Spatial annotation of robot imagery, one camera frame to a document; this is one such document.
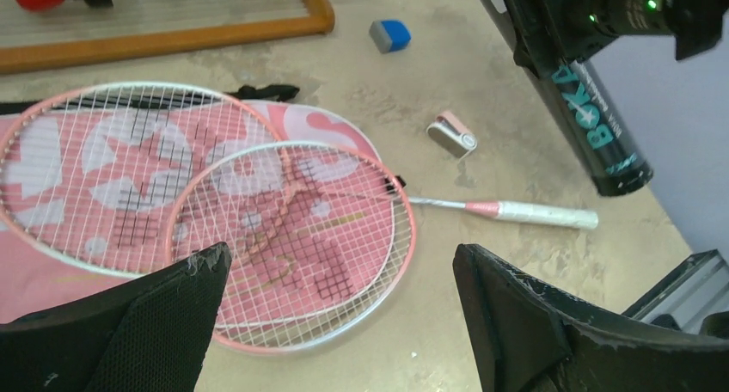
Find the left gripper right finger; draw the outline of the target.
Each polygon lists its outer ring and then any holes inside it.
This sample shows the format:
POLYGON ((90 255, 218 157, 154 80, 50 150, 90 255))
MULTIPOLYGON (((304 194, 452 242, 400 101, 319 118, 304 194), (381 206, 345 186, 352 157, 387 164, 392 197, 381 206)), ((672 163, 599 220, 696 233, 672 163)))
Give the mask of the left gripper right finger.
POLYGON ((728 311, 698 334, 628 318, 477 244, 452 262, 484 391, 725 391, 728 311))

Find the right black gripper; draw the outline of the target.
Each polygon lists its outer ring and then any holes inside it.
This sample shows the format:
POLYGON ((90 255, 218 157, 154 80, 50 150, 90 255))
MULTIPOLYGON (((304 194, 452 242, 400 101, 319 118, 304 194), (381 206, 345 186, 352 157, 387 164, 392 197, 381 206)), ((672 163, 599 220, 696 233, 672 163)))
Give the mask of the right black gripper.
POLYGON ((624 14, 618 0, 504 0, 516 36, 517 65, 538 79, 584 62, 616 40, 624 14))

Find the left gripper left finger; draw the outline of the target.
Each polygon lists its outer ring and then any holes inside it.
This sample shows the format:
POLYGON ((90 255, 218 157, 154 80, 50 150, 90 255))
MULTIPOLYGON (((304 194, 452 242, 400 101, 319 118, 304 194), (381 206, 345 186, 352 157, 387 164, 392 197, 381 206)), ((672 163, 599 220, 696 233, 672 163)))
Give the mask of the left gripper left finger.
POLYGON ((224 242, 1 326, 3 391, 192 391, 231 267, 224 242))

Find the pink racket cover bag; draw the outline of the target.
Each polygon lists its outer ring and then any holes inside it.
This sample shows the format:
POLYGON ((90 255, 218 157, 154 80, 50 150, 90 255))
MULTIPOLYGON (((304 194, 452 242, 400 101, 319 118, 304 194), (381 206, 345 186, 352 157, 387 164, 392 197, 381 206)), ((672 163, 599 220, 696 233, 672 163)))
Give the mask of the pink racket cover bag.
POLYGON ((1 217, 46 254, 119 277, 227 243, 223 330, 347 307, 411 239, 379 162, 283 141, 235 98, 166 83, 102 84, 23 112, 1 143, 1 217))

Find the black shuttlecock tube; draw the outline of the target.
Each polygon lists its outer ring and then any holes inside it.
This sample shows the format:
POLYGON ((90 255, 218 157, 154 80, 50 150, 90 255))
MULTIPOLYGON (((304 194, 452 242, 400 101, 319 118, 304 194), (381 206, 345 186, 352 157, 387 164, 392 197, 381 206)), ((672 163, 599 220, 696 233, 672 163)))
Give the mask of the black shuttlecock tube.
POLYGON ((590 62, 562 65, 544 79, 526 74, 600 195, 619 197, 647 185, 652 168, 590 62))

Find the pink badminton racket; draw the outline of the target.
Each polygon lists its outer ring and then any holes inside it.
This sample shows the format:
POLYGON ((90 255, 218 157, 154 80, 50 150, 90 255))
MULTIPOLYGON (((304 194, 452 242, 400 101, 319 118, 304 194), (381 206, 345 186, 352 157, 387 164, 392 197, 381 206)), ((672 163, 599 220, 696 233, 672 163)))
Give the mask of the pink badminton racket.
POLYGON ((331 340, 376 309, 414 254, 413 208, 379 160, 316 141, 237 151, 194 176, 175 201, 165 252, 221 244, 230 269, 214 339, 256 354, 331 340))
POLYGON ((232 95, 105 83, 39 101, 1 138, 1 227, 67 265, 135 278, 164 266, 165 228, 190 180, 279 139, 232 95))

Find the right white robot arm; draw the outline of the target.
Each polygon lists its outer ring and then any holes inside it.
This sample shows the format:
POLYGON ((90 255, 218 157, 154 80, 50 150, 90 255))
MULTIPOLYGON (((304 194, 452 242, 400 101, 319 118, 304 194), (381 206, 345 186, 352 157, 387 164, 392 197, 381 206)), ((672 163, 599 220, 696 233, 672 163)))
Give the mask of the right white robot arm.
POLYGON ((516 36, 515 63, 535 77, 584 62, 622 36, 667 35, 675 59, 722 37, 728 0, 504 0, 516 36))

